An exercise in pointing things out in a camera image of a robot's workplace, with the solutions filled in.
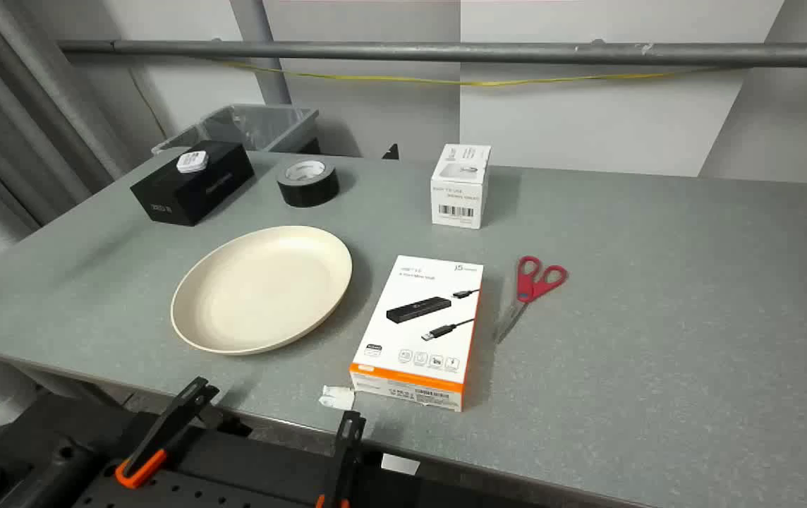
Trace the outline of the red handled scissors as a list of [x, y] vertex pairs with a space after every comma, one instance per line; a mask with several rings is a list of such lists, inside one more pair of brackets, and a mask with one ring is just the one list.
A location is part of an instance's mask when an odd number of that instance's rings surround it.
[[525, 254], [515, 261], [515, 285], [514, 299], [504, 311], [504, 315], [493, 326], [493, 337], [501, 342], [510, 326], [519, 321], [526, 305], [548, 295], [549, 291], [560, 288], [570, 278], [570, 271], [560, 265], [545, 265], [538, 256]]

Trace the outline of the black orange clamp right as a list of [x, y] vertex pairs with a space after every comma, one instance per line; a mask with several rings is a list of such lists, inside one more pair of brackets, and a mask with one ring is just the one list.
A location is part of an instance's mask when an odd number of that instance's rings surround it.
[[361, 411], [346, 408], [340, 415], [336, 438], [332, 438], [332, 455], [325, 472], [320, 493], [316, 495], [313, 508], [349, 508], [349, 491], [352, 491], [364, 426], [367, 426], [367, 416]]

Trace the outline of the black roll of tape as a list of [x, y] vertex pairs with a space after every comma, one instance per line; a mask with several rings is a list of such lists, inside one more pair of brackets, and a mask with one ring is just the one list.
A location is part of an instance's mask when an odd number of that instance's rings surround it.
[[339, 175], [330, 162], [306, 158], [275, 175], [280, 191], [289, 206], [318, 206], [339, 195]]

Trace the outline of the black orange clamp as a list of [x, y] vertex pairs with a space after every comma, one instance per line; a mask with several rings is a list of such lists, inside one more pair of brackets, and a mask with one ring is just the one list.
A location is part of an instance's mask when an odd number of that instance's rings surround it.
[[192, 378], [155, 416], [141, 442], [114, 464], [113, 480], [127, 491], [138, 491], [143, 481], [148, 481], [170, 460], [170, 446], [213, 395], [213, 384], [205, 378]]
[[367, 416], [361, 411], [346, 408], [340, 415], [336, 438], [332, 438], [332, 455], [325, 472], [320, 493], [316, 495], [313, 508], [349, 508], [349, 491], [352, 491], [364, 426], [367, 426]]

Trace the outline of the small white carton box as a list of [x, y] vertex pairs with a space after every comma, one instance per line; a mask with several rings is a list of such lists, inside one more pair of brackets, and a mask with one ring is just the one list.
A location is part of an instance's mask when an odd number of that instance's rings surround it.
[[488, 195], [488, 143], [445, 143], [431, 181], [431, 223], [480, 227]]

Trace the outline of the black orange clamp left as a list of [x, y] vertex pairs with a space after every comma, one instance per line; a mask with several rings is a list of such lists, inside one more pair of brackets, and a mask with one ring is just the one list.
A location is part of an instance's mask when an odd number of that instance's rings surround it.
[[213, 395], [213, 384], [205, 378], [192, 378], [155, 416], [141, 442], [114, 464], [113, 480], [127, 491], [138, 491], [143, 481], [148, 481], [170, 460], [170, 446]]

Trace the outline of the grey metal rail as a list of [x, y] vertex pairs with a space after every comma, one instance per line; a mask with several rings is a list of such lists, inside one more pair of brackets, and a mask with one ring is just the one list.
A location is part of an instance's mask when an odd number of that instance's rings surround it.
[[807, 68], [807, 41], [193, 41], [61, 38], [65, 52], [270, 55], [488, 65]]

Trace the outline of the small white case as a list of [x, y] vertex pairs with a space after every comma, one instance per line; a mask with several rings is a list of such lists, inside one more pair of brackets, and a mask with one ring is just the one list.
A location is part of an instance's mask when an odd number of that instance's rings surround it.
[[178, 168], [179, 175], [202, 171], [205, 165], [209, 165], [209, 153], [205, 153], [205, 148], [184, 153], [184, 155], [175, 161], [175, 168]]

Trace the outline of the cream round plate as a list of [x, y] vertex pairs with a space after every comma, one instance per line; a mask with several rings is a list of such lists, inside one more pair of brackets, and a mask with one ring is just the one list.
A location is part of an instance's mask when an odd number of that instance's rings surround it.
[[172, 294], [170, 323], [202, 352], [268, 352], [318, 326], [349, 278], [352, 254], [336, 233], [270, 226], [198, 260]]

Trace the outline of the grey plastic bin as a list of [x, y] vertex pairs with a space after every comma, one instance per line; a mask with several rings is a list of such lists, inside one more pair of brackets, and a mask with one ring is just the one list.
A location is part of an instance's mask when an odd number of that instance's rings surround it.
[[153, 153], [199, 141], [241, 143], [250, 153], [298, 153], [316, 141], [316, 119], [316, 107], [229, 105], [155, 143]]

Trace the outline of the black rectangular box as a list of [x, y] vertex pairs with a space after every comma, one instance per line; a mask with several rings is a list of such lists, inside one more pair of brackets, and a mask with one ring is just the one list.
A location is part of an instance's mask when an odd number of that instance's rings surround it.
[[[175, 161], [192, 148], [205, 148], [209, 165], [179, 175]], [[148, 219], [193, 226], [254, 177], [240, 143], [199, 141], [184, 153], [130, 185]]]

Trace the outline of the white and orange product box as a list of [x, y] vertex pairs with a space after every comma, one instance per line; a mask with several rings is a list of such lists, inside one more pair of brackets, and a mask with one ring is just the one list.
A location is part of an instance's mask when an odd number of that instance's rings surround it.
[[399, 254], [346, 367], [352, 388], [459, 411], [480, 294], [480, 265]]

